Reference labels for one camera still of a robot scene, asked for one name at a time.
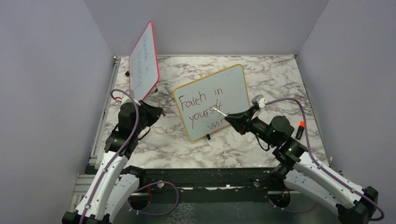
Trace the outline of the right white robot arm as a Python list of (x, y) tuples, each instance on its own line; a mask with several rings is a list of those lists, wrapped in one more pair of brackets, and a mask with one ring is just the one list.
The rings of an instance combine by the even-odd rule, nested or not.
[(269, 124), (260, 120), (256, 109), (228, 114), (225, 120), (241, 135), (252, 133), (274, 148), (280, 162), (271, 172), (269, 183), (281, 190), (287, 187), (298, 191), (326, 207), (343, 224), (367, 224), (376, 211), (378, 191), (352, 183), (331, 170), (306, 146), (292, 138), (294, 127), (285, 116), (275, 116)]

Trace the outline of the yellow framed whiteboard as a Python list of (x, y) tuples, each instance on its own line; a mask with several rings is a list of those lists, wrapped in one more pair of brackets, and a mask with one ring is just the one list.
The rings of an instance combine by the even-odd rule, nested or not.
[(250, 108), (247, 82), (242, 64), (235, 64), (173, 90), (178, 112), (189, 140), (195, 141), (229, 123), (212, 107), (225, 114)]

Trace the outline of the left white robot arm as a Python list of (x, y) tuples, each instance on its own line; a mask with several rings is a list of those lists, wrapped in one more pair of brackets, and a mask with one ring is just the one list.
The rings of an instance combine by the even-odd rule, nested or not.
[(146, 188), (142, 168), (126, 174), (123, 169), (138, 145), (140, 133), (162, 115), (162, 108), (143, 101), (121, 105), (118, 123), (106, 140), (99, 169), (75, 210), (64, 214), (63, 224), (110, 224), (129, 196)]

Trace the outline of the white dry erase marker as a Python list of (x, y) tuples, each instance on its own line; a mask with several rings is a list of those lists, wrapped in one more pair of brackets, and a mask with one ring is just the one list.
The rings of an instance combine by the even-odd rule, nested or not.
[(218, 108), (212, 107), (212, 109), (213, 109), (214, 111), (216, 111), (217, 113), (219, 113), (220, 115), (224, 116), (224, 117), (227, 117), (227, 116), (228, 116), (227, 114), (225, 114), (225, 113), (223, 113), (222, 111), (220, 111)]

